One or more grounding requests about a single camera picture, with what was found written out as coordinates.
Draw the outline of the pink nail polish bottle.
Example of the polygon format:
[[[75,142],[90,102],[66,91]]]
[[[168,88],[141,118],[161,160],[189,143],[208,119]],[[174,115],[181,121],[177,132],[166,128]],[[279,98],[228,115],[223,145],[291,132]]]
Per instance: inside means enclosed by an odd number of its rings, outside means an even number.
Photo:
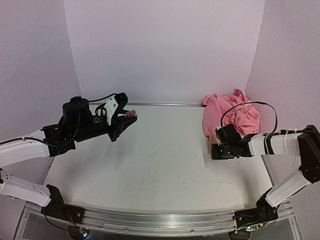
[[[138,114],[135,109],[132,109],[125,114],[125,117],[137,117],[137,116]]]

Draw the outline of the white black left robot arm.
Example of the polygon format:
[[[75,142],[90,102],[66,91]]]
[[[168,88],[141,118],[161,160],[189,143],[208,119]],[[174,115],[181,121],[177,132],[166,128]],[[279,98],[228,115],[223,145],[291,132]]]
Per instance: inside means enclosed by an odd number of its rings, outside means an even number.
[[[135,110],[126,110],[127,95],[113,93],[101,99],[102,104],[90,110],[91,101],[75,96],[62,106],[62,117],[57,124],[25,136],[0,143],[0,167],[36,158],[54,158],[76,149],[76,144],[102,135],[112,142],[138,119]],[[58,220],[80,224],[85,210],[65,203],[58,187],[40,185],[0,171],[0,193],[34,203],[41,214]]]

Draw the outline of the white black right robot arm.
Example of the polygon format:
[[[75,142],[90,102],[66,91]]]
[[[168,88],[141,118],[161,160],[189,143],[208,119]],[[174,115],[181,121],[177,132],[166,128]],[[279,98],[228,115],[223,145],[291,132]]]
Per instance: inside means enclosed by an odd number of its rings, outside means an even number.
[[[241,136],[234,125],[215,130],[217,143],[212,144],[211,158],[217,161],[238,158],[293,160],[300,163],[281,182],[268,189],[254,208],[238,210],[233,219],[238,228],[265,224],[278,219],[278,209],[310,184],[320,180],[320,132],[312,124],[303,129],[283,129],[272,133],[250,133]]]

